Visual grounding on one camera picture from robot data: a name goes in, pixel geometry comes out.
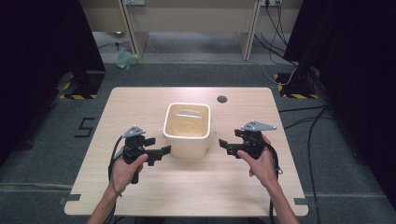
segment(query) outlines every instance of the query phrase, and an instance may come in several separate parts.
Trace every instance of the person's left hand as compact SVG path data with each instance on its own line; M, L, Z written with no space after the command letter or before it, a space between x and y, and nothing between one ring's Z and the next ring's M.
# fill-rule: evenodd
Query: person's left hand
M110 181L114 181L114 191L118 194L123 193L126 187L131 183L134 172L140 173L143 169L143 162L149 157L148 154L139 156L131 164L125 163L122 157L119 157L114 162L113 176Z

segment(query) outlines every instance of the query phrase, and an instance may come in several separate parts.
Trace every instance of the hand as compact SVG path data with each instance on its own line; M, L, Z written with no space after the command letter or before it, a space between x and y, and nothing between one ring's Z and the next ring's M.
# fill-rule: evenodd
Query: hand
M122 157L116 159L113 167L113 176L110 178L110 181L114 181L114 191L117 194L121 194L125 191L126 186L132 181L134 172L140 173L142 171L143 162L145 162L148 157L148 154L143 154L131 164L125 163Z
M264 141L271 145L270 140L263 135ZM245 151L237 151L240 158L247 162L250 166L249 175L256 176L262 185L268 189L270 185L277 182L276 173L274 168L274 160L268 147L262 150L262 154L257 160L251 158Z

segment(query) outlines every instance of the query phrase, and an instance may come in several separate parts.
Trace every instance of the forearm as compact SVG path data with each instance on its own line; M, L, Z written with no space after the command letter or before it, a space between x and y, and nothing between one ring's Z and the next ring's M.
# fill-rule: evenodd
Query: forearm
M110 215L118 195L114 192L112 188L107 188L103 197L98 205L96 205L90 219L87 223L89 224L103 224L105 223L108 215Z
M293 210L291 210L289 202L286 199L279 183L276 181L266 188L276 210L276 216L279 220L279 223L300 223L297 217L294 215Z

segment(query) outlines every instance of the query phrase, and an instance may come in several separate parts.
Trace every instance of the person's right hand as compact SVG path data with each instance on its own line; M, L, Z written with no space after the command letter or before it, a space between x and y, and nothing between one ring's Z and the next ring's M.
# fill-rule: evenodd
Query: person's right hand
M262 137L266 143L271 144L271 142L265 135L263 135ZM257 160L251 158L243 150L238 150L237 153L239 157L246 161L247 164L250 166L249 175L255 175L264 187L268 189L268 187L271 186L274 182L277 182L274 168L274 160L268 147L265 147L262 150L262 155Z

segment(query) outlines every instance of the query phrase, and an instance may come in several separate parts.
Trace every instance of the black base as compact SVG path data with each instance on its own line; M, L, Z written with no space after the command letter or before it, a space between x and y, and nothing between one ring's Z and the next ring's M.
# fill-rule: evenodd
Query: black base
M99 91L105 74L87 74L88 84L82 85L71 77L62 91L61 99L94 99Z
M278 73L275 75L277 83L288 83L291 73ZM308 78L293 77L288 85L278 85L279 93L287 98L314 98L318 96L309 85Z

